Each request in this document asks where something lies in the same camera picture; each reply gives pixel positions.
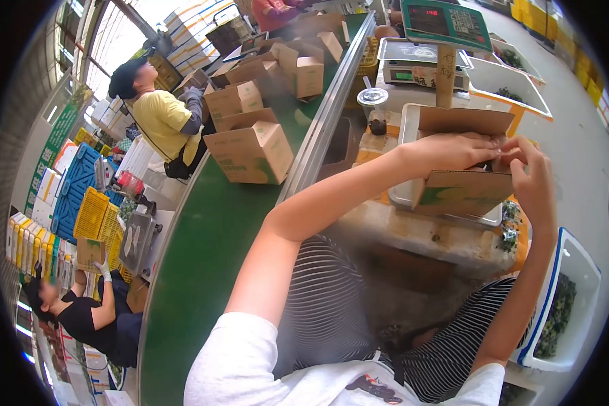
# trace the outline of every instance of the green electronic display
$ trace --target green electronic display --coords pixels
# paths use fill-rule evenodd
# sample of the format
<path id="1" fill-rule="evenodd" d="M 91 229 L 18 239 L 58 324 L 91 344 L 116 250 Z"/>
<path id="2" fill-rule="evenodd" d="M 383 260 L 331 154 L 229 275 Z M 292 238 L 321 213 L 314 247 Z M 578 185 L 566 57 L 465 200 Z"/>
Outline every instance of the green electronic display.
<path id="1" fill-rule="evenodd" d="M 411 41 L 492 52 L 487 26 L 476 10 L 437 0 L 401 0 L 401 13 Z"/>

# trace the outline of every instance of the wooden stick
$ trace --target wooden stick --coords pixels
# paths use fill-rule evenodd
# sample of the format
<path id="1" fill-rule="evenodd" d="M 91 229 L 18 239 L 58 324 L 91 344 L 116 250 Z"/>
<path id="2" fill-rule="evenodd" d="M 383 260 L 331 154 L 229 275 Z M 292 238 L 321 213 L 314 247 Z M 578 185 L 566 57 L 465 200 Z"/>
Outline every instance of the wooden stick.
<path id="1" fill-rule="evenodd" d="M 456 50 L 449 45 L 438 45 L 435 105 L 451 108 L 453 84 L 456 76 Z"/>

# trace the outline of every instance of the blue pallet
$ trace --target blue pallet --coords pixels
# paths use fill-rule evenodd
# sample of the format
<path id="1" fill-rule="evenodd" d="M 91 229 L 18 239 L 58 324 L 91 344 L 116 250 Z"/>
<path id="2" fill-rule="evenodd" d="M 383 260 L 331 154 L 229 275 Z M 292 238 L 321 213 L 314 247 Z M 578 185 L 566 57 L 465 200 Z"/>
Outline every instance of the blue pallet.
<path id="1" fill-rule="evenodd" d="M 57 206 L 54 207 L 52 216 L 51 231 L 72 244 L 76 244 L 76 238 L 73 235 L 74 223 L 79 214 L 84 194 L 88 187 L 95 187 L 95 161 L 99 155 L 99 152 L 93 150 L 90 145 L 82 142 L 59 189 Z M 118 207 L 124 200 L 124 196 L 114 191 L 107 191 L 105 195 L 108 196 L 111 203 Z"/>

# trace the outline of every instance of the white t-shirt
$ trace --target white t-shirt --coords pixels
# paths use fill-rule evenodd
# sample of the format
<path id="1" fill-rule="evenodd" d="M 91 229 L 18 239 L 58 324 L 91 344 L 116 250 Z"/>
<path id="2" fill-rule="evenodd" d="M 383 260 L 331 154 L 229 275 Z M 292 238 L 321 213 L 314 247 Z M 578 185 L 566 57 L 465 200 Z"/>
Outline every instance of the white t-shirt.
<path id="1" fill-rule="evenodd" d="M 399 385 L 379 361 L 349 361 L 312 366 L 275 379 L 277 329 L 247 313 L 219 317 L 191 366 L 186 406 L 253 405 L 424 405 L 413 390 Z M 443 405 L 497 406 L 505 369 L 479 368 L 458 394 Z"/>

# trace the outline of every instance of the green banner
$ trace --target green banner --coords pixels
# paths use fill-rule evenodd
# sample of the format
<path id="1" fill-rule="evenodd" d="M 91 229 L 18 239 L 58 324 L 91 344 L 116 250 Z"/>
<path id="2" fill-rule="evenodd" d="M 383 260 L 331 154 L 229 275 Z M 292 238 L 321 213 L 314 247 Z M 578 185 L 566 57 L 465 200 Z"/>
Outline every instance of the green banner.
<path id="1" fill-rule="evenodd" d="M 51 167 L 54 160 L 57 159 L 59 150 L 63 146 L 65 139 L 68 137 L 72 126 L 76 122 L 77 116 L 77 107 L 72 103 L 69 103 L 61 112 L 57 122 L 54 123 L 52 132 L 45 143 L 41 156 L 38 158 L 36 170 L 32 176 L 32 183 L 30 183 L 29 193 L 27 194 L 27 203 L 24 206 L 25 216 L 32 216 L 33 204 L 36 202 L 36 193 L 38 192 L 38 187 L 43 179 L 43 172 L 45 172 L 45 168 Z"/>
<path id="2" fill-rule="evenodd" d="M 92 97 L 93 92 L 88 86 L 81 84 L 77 86 L 77 89 L 73 92 L 70 102 L 61 112 L 61 115 L 54 123 L 52 132 L 45 143 L 45 147 L 41 152 L 41 156 L 38 158 L 36 164 L 36 170 L 33 172 L 32 182 L 29 184 L 29 193 L 27 193 L 27 202 L 24 206 L 24 215 L 32 217 L 33 204 L 36 202 L 36 194 L 38 193 L 38 187 L 43 179 L 43 173 L 46 167 L 51 167 L 54 164 L 54 160 L 57 159 L 59 150 L 64 144 L 64 141 L 70 135 L 70 130 L 74 126 L 77 117 L 81 110 L 83 113 L 83 105 L 86 100 Z"/>

